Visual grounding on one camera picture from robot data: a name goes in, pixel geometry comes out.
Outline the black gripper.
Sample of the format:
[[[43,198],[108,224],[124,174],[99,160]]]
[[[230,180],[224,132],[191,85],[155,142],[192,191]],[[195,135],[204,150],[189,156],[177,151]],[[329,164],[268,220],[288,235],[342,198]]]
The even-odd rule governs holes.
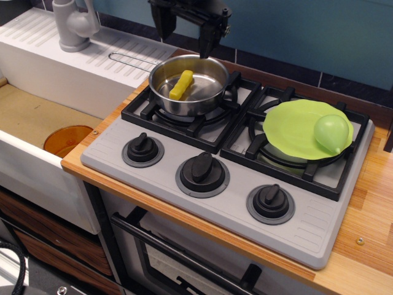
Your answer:
[[[149,1],[158,35],[167,39],[176,29],[177,17],[200,27],[200,58],[205,59],[230,30],[232,10],[223,1]]]

